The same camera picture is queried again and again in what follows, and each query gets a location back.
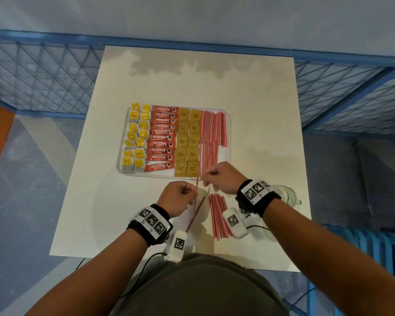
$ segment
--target white sensor device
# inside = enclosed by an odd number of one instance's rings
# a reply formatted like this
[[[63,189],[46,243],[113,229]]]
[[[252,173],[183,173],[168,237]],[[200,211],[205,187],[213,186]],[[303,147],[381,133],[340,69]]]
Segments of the white sensor device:
[[[179,263],[183,259],[184,248],[186,247],[187,233],[183,230],[176,230],[173,235],[169,252],[165,256],[165,260]]]
[[[229,207],[226,211],[223,211],[222,217],[224,217],[235,239],[241,239],[249,233],[234,207]]]

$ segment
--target white table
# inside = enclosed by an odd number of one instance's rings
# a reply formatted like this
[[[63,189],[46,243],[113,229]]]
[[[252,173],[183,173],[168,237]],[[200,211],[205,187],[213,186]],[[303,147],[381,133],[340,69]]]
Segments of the white table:
[[[107,46],[51,255],[94,257],[139,209],[156,202],[170,181],[125,176],[116,169],[132,102],[227,111],[231,163],[247,177],[292,187],[302,201],[297,209],[311,217],[292,58]],[[233,197],[226,200],[237,207]],[[196,251],[248,268],[298,271],[262,229],[241,240],[214,241],[208,212],[205,201],[193,223]],[[152,246],[145,258],[163,247]]]

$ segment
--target brown sugar packet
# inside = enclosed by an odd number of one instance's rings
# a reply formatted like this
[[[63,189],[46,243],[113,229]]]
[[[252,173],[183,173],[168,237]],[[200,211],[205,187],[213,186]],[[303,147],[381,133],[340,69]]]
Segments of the brown sugar packet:
[[[187,174],[187,162],[176,160],[174,176],[175,177],[186,177]]]
[[[190,109],[185,107],[179,108],[179,120],[189,120],[190,117]]]
[[[177,133],[189,133],[189,121],[188,120],[179,120],[179,127],[177,129]]]
[[[187,177],[197,177],[199,173],[199,162],[189,161],[187,162]]]
[[[190,112],[190,120],[191,121],[200,121],[201,117],[202,117],[202,110],[195,110],[195,109],[193,109]]]
[[[200,121],[189,121],[189,131],[191,133],[200,134]]]
[[[199,147],[200,134],[192,133],[189,135],[189,146]]]
[[[189,136],[187,133],[177,134],[177,146],[187,146],[189,144]]]
[[[176,157],[174,158],[176,162],[185,161],[187,157],[187,147],[186,146],[178,146],[176,148]]]
[[[188,147],[187,148],[187,161],[199,161],[199,148]]]

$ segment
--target wire mesh panel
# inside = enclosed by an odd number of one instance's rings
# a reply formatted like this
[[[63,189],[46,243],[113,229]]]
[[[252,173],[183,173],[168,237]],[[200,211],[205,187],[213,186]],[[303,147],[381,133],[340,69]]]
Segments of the wire mesh panel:
[[[17,110],[86,114],[103,47],[0,41],[0,100]]]
[[[317,129],[395,135],[395,78]]]
[[[379,66],[295,61],[300,117],[305,126],[380,73]]]

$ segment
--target hand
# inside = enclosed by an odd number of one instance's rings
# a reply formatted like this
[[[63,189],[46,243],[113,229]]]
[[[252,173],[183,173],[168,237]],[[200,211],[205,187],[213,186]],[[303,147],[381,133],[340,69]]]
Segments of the hand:
[[[226,194],[233,195],[237,194],[240,185],[247,180],[247,177],[228,162],[211,166],[202,173],[200,178],[203,180],[204,186],[212,184],[215,191],[221,190]]]
[[[196,187],[186,181],[170,182],[161,193],[156,204],[161,206],[169,214],[170,218],[179,216],[192,205],[198,197]]]

